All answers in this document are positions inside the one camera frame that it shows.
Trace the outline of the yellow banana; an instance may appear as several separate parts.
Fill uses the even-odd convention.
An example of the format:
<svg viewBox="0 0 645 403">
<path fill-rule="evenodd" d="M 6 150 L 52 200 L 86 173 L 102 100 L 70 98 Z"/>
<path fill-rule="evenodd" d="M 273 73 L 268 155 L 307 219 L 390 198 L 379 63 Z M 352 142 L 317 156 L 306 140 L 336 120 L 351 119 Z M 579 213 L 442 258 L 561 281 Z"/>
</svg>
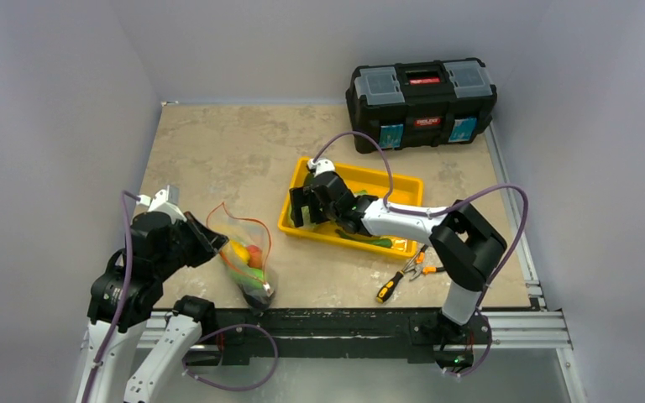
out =
<svg viewBox="0 0 645 403">
<path fill-rule="evenodd" d="M 244 264 L 248 264 L 250 261 L 250 252 L 243 246 L 241 243 L 235 240 L 230 240 L 229 244 L 234 252 L 234 254 L 241 260 Z"/>
</svg>

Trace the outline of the clear orange zip bag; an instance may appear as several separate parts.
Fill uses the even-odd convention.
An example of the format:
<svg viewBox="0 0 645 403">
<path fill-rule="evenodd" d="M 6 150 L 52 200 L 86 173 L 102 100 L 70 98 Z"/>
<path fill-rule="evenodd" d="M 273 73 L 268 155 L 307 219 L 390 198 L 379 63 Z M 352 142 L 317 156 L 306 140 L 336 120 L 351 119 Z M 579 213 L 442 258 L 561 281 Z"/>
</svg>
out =
<svg viewBox="0 0 645 403">
<path fill-rule="evenodd" d="M 249 309 L 256 315 L 268 310 L 278 289 L 278 275 L 270 261 L 272 237 L 268 227 L 259 219 L 233 215 L 223 202 L 209 212 L 206 225 L 228 238 L 219 255 Z"/>
</svg>

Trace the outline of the red peach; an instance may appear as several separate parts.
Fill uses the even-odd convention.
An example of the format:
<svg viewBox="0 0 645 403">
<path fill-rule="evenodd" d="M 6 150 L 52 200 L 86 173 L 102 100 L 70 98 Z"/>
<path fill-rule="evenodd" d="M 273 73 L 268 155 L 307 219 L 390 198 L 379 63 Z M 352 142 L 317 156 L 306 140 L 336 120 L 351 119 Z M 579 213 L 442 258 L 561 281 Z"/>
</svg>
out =
<svg viewBox="0 0 645 403">
<path fill-rule="evenodd" d="M 254 244 L 247 245 L 246 250 L 249 252 L 248 266 L 253 269 L 262 270 L 264 265 L 262 250 Z"/>
</svg>

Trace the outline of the green pepper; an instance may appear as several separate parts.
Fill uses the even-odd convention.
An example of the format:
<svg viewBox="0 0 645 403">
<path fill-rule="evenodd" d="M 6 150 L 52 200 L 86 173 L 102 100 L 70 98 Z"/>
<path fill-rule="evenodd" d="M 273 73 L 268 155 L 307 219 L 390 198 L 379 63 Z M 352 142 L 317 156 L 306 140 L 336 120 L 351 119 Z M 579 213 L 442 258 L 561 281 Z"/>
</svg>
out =
<svg viewBox="0 0 645 403">
<path fill-rule="evenodd" d="M 262 289 L 266 282 L 265 273 L 261 269 L 245 266 L 229 266 L 227 268 L 229 277 L 237 284 L 249 289 Z"/>
</svg>

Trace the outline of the purple eggplant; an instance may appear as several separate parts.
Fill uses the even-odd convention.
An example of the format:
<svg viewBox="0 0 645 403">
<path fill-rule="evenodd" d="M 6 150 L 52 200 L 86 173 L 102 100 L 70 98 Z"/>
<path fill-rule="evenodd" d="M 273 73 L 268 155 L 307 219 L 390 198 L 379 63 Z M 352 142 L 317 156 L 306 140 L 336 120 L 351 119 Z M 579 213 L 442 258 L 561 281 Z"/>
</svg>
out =
<svg viewBox="0 0 645 403">
<path fill-rule="evenodd" d="M 275 299 L 275 292 L 263 290 L 248 290 L 244 292 L 244 300 L 252 311 L 266 311 Z"/>
</svg>

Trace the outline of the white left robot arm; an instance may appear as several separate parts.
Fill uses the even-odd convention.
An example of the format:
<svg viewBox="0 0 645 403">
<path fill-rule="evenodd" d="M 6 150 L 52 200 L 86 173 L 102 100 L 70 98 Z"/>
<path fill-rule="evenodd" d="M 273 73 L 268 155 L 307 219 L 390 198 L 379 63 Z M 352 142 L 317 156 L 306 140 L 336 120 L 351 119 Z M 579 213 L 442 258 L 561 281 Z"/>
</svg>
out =
<svg viewBox="0 0 645 403">
<path fill-rule="evenodd" d="M 126 216 L 124 247 L 92 284 L 87 310 L 87 364 L 78 402 L 122 402 L 137 343 L 164 283 L 176 271 L 212 260 L 228 237 L 190 212 Z"/>
</svg>

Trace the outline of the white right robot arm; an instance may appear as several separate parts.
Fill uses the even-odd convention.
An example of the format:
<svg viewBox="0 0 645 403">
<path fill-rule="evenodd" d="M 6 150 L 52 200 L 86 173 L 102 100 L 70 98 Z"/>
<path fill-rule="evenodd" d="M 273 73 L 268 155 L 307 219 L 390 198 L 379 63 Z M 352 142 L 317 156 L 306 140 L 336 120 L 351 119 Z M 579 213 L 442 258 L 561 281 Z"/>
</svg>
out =
<svg viewBox="0 0 645 403">
<path fill-rule="evenodd" d="M 345 232 L 366 237 L 392 236 L 433 248 L 451 285 L 438 319 L 440 335 L 457 342 L 471 329 L 492 275 L 504 262 L 504 237 L 467 200 L 451 207 L 413 207 L 352 192 L 334 171 L 316 174 L 305 186 L 289 190 L 291 219 L 332 222 Z"/>
</svg>

